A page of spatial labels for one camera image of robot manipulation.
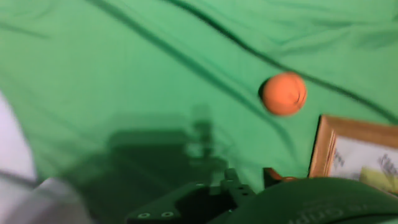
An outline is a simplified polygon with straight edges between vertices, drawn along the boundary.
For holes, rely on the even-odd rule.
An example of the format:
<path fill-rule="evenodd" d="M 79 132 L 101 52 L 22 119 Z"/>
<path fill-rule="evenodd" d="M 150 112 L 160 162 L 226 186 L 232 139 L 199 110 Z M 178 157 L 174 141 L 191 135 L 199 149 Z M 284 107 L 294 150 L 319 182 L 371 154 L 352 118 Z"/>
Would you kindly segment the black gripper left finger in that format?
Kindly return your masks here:
<path fill-rule="evenodd" d="M 126 224 L 225 224 L 240 205 L 255 196 L 234 169 L 216 186 L 192 182 L 131 212 Z"/>

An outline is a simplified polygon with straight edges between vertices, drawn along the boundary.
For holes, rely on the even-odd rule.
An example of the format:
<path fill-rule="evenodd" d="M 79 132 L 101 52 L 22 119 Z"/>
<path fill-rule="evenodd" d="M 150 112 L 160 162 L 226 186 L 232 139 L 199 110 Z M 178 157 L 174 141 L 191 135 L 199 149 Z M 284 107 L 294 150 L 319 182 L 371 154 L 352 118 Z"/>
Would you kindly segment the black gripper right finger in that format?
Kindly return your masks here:
<path fill-rule="evenodd" d="M 295 177 L 282 177 L 273 168 L 263 168 L 263 180 L 265 187 L 271 187 L 281 182 L 291 182 L 297 180 Z"/>

